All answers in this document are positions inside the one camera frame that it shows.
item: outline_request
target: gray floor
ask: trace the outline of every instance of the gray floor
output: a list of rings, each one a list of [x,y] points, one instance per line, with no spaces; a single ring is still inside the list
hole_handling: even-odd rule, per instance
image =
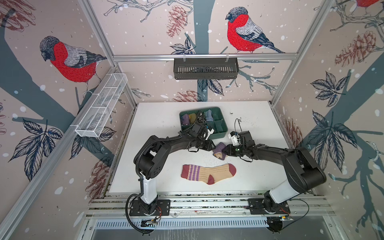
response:
[[[95,230],[92,240],[331,240],[331,234],[323,217],[308,216],[272,234],[266,228],[203,228],[184,230],[156,230],[150,236],[142,236],[135,230]]]

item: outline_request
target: white mesh basket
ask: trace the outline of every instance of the white mesh basket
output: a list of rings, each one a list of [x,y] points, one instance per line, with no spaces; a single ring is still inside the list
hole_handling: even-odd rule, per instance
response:
[[[127,76],[113,73],[76,128],[81,137],[99,137],[127,84]]]

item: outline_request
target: beige sock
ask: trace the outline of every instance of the beige sock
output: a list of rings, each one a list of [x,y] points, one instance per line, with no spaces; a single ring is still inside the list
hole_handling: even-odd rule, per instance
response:
[[[236,174],[236,168],[230,163],[217,167],[201,167],[197,165],[183,165],[181,177],[191,181],[202,181],[208,185],[233,177]]]

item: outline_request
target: green storage box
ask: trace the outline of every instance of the green storage box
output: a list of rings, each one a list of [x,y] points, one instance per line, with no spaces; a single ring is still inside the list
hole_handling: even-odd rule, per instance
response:
[[[213,134],[211,134],[209,136],[209,139],[218,139],[218,138],[223,138],[225,137],[225,134],[227,133],[228,131],[228,127],[225,123],[225,120],[224,120],[224,117],[223,117],[223,114],[221,113],[221,110],[219,107],[213,107],[213,108],[203,108],[203,109],[195,109],[195,110],[188,110],[188,111],[183,111],[179,114],[179,119],[180,119],[180,126],[181,126],[181,130],[185,130],[186,128],[189,128],[190,125],[185,125],[183,126],[182,125],[182,116],[184,114],[191,114],[191,113],[198,113],[199,111],[203,111],[203,112],[206,112],[208,110],[211,110],[212,111],[212,117],[214,118],[214,121],[213,122],[207,122],[207,125],[212,127],[215,131],[213,132]]]

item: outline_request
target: white table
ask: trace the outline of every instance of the white table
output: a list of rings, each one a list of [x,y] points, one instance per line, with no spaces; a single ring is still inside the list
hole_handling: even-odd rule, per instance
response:
[[[151,135],[177,136],[177,132],[180,131],[180,112],[208,107],[220,107],[228,126],[227,133],[234,131],[235,119],[241,118],[243,131],[249,131],[256,144],[288,147],[267,101],[139,103],[109,192],[116,194],[140,192],[133,159],[148,138]],[[215,139],[213,142],[231,143],[227,136]],[[226,163],[236,167],[235,176],[213,185],[189,181],[180,176],[183,164],[215,167]],[[281,165],[268,161],[254,160],[249,163],[239,157],[226,157],[223,161],[214,157],[212,151],[200,150],[193,153],[179,150],[168,156],[163,170],[156,179],[159,194],[223,194],[270,190],[283,182],[286,174]]]

